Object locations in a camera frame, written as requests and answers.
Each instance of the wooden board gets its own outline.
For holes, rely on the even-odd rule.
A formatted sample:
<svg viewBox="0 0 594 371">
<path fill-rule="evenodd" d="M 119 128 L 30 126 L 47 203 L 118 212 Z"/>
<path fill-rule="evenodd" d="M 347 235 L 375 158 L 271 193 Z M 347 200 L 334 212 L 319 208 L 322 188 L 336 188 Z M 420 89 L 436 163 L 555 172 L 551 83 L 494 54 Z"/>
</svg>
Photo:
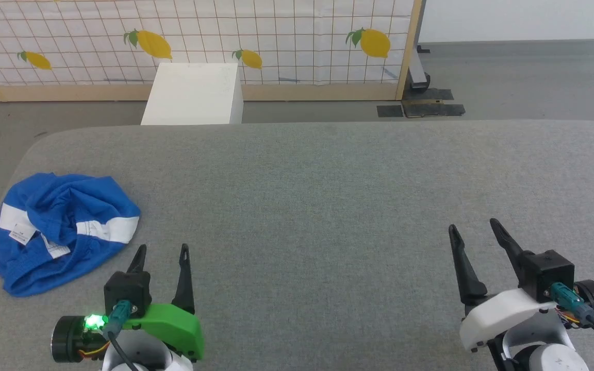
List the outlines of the wooden board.
<svg viewBox="0 0 594 371">
<path fill-rule="evenodd" d="M 0 85 L 0 102 L 147 100 L 152 85 Z M 243 85 L 245 100 L 393 100 L 396 84 Z"/>
<path fill-rule="evenodd" d="M 409 22 L 409 30 L 407 31 L 407 42 L 405 43 L 405 54 L 403 56 L 403 65 L 400 68 L 400 76 L 398 77 L 398 89 L 395 92 L 394 99 L 400 100 L 403 98 L 403 92 L 405 91 L 405 85 L 407 83 L 407 73 L 409 69 L 409 63 L 412 60 L 412 53 L 414 52 L 415 37 L 417 35 L 417 28 L 422 19 L 419 19 L 421 14 L 421 8 L 423 7 L 423 0 L 414 0 L 412 6 L 412 18 Z"/>
</svg>

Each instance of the gray floor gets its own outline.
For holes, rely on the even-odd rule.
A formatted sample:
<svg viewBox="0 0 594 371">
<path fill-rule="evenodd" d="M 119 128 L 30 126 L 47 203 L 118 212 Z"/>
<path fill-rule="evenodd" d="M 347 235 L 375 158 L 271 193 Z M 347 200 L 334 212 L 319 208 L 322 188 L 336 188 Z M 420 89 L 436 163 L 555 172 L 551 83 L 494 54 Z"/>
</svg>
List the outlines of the gray floor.
<svg viewBox="0 0 594 371">
<path fill-rule="evenodd" d="M 594 120 L 594 42 L 431 45 L 422 55 L 432 87 L 452 89 L 467 113 L 455 120 Z M 245 103 L 243 122 L 378 119 L 374 102 Z M 26 150 L 50 133 L 138 125 L 145 103 L 0 103 L 0 199 Z"/>
</svg>

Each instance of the gray fabric surface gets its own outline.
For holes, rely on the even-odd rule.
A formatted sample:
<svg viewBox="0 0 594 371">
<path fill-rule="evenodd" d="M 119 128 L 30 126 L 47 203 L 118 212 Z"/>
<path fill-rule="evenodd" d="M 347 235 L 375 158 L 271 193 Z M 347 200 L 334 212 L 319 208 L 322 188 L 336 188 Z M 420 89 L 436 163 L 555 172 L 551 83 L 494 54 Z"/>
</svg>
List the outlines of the gray fabric surface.
<svg viewBox="0 0 594 371">
<path fill-rule="evenodd" d="M 0 369 L 59 365 L 61 315 L 103 310 L 102 286 L 148 244 L 155 302 L 191 246 L 207 370 L 493 369 L 462 350 L 447 227 L 492 292 L 516 287 L 488 221 L 594 279 L 594 122 L 111 127 L 43 139 L 36 172 L 113 176 L 141 208 L 129 247 L 49 293 L 0 280 Z M 594 333 L 570 331 L 594 369 Z"/>
</svg>

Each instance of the white cube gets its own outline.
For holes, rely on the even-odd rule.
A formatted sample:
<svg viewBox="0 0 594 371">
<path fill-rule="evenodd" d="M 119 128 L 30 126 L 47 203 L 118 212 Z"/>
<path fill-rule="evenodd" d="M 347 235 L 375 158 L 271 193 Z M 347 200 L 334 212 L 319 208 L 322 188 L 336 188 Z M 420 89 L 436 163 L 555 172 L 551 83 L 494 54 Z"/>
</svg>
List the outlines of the white cube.
<svg viewBox="0 0 594 371">
<path fill-rule="evenodd" d="M 240 124 L 235 63 L 160 63 L 141 125 Z"/>
</svg>

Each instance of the lemon print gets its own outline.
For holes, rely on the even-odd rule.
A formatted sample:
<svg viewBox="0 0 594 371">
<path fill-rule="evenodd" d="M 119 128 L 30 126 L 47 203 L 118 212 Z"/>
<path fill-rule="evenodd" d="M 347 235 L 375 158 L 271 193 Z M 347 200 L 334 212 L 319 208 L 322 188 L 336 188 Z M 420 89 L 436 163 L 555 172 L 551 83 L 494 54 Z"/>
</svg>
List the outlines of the lemon print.
<svg viewBox="0 0 594 371">
<path fill-rule="evenodd" d="M 261 70 L 262 68 L 262 58 L 256 54 L 256 52 L 252 52 L 251 50 L 247 49 L 240 49 L 237 52 L 233 52 L 233 56 L 236 56 L 238 61 L 241 58 L 242 63 L 250 66 L 251 68 L 256 68 L 258 70 Z"/>
<path fill-rule="evenodd" d="M 137 31 L 135 28 L 134 31 L 123 35 L 123 42 L 127 44 L 127 40 L 134 47 L 137 47 L 139 42 L 141 49 L 153 57 L 172 59 L 171 45 L 157 33 L 146 30 Z"/>
<path fill-rule="evenodd" d="M 345 44 L 347 40 L 352 38 L 352 44 L 356 47 L 359 40 L 361 40 L 361 50 L 368 55 L 368 57 L 387 58 L 389 57 L 389 50 L 391 49 L 391 41 L 389 38 L 381 33 L 380 31 L 368 28 L 365 30 L 352 31 L 345 38 Z"/>
<path fill-rule="evenodd" d="M 41 70 L 51 70 L 52 65 L 50 65 L 50 61 L 47 58 L 43 57 L 38 53 L 33 52 L 19 52 L 17 54 L 17 59 L 22 58 L 23 61 L 29 61 L 32 66 L 37 66 Z"/>
</svg>

